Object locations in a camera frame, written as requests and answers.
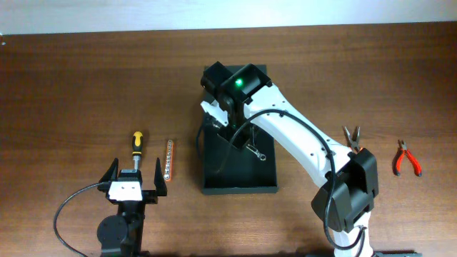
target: white wall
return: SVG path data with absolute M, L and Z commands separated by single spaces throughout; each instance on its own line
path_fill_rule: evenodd
M 453 20 L 457 0 L 0 0 L 3 34 Z

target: red pliers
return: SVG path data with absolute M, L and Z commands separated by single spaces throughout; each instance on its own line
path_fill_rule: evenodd
M 416 176 L 422 176 L 422 167 L 416 157 L 414 157 L 413 154 L 408 150 L 408 147 L 406 147 L 405 141 L 398 140 L 398 145 L 400 145 L 400 147 L 398 147 L 398 152 L 395 155 L 395 159 L 393 160 L 393 173 L 397 176 L 400 176 L 401 161 L 406 155 L 408 160 L 413 164 L 414 174 Z

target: wood grain surface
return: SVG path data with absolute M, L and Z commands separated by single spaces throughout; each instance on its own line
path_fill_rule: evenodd
M 205 66 L 266 64 L 284 96 L 344 143 L 361 126 L 378 160 L 370 220 L 376 250 L 457 252 L 457 23 L 307 26 L 5 36 L 0 46 L 0 256 L 74 256 L 52 218 L 113 158 L 131 168 L 131 136 L 145 133 L 144 188 L 176 142 L 169 196 L 147 206 L 143 249 L 250 254 L 330 248 L 311 209 L 316 186 L 276 144 L 277 194 L 204 196 L 194 147 Z M 392 174 L 397 139 L 424 175 Z M 59 218 L 62 236 L 99 256 L 96 228 L 116 213 L 97 190 Z

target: screwdriver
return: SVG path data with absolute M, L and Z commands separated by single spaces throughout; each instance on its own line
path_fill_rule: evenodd
M 140 131 L 134 133 L 131 145 L 134 149 L 132 156 L 134 157 L 135 169 L 137 170 L 140 166 L 141 151 L 143 150 L 143 134 Z

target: white robotic arm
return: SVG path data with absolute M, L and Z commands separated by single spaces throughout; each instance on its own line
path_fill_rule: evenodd
M 236 74 L 230 74 L 224 70 L 225 67 L 219 62 L 207 69 L 202 78 L 202 86 L 217 100 L 217 103 L 202 103 L 204 111 L 212 115 L 222 126 L 240 126 L 246 119 L 257 125 L 265 132 L 276 139 L 309 173 L 313 182 L 320 188 L 315 200 L 319 202 L 321 211 L 314 209 L 316 214 L 323 218 L 322 202 L 325 201 L 328 193 L 326 174 L 331 170 L 330 160 L 326 157 L 324 145 L 302 124 L 287 115 L 279 113 L 258 114 L 267 109 L 277 109 L 292 114 L 305 124 L 310 126 L 326 142 L 333 154 L 335 171 L 340 179 L 338 201 L 333 197 L 331 209 L 332 221 L 336 221 L 339 227 L 333 224 L 334 242 L 339 246 L 350 246 L 354 243 L 359 234 L 359 227 L 365 227 L 365 240 L 361 248 L 360 256 L 369 257 L 373 255 L 368 239 L 368 220 L 370 210 L 373 208 L 373 198 L 377 194 L 377 171 L 376 160 L 367 151 L 362 155 L 370 156 L 355 159 L 349 156 L 351 150 L 343 146 L 315 127 L 307 118 L 301 115 L 281 94 L 278 87 L 271 83 L 271 80 L 253 65 L 245 66 Z M 363 173 L 365 168 L 370 174 Z M 357 184 L 360 181 L 374 181 L 368 186 L 368 182 Z M 337 257 L 356 256 L 360 247 L 359 243 L 349 250 L 335 250 Z

